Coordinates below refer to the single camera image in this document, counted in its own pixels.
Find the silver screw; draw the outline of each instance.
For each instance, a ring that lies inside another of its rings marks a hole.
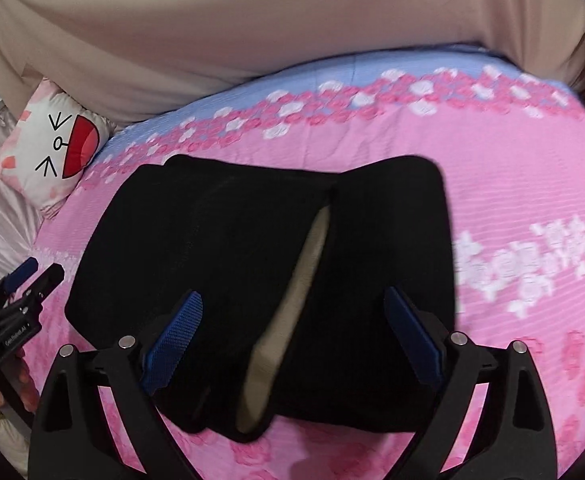
[[[513,343],[513,350],[518,354],[525,354],[528,351],[528,346],[523,341],[515,341]]]
[[[136,343],[136,340],[131,335],[125,335],[119,339],[119,346],[123,349],[131,348]]]
[[[451,334],[451,341],[458,346],[464,346],[468,342],[468,336],[463,332],[453,332]]]
[[[59,349],[59,355],[61,357],[68,357],[69,355],[71,355],[73,352],[75,351],[75,348],[73,345],[64,345]]]

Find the folded black clothing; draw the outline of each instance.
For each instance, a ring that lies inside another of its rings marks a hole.
[[[314,221],[330,211],[303,311],[250,431],[237,428],[251,354],[278,312]],[[400,285],[454,326],[444,184],[398,157],[341,175],[172,157],[141,166],[100,220],[66,305],[97,348],[139,336],[196,290],[204,316],[157,407],[191,433],[257,438],[272,416],[415,431],[433,394],[417,383],[382,298]]]

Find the red cartoon mouth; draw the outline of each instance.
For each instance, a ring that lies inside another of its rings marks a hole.
[[[68,140],[61,177],[70,178],[83,170],[95,155],[98,147],[99,132],[95,124],[84,116],[78,115]]]

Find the blue textured pad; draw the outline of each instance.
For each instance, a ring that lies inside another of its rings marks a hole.
[[[202,297],[197,292],[192,292],[146,353],[141,387],[147,394],[153,395],[157,389],[168,386],[176,366],[202,322],[203,314]]]
[[[39,263],[34,258],[28,258],[4,279],[4,291],[13,294],[39,269]]]
[[[417,380],[434,388],[444,380],[441,354],[411,306],[394,287],[383,298],[386,319],[399,340]]]

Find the beige fabric backdrop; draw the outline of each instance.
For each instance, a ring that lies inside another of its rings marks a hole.
[[[585,86],[585,0],[0,0],[0,94],[42,75],[119,123],[336,54],[480,41]]]

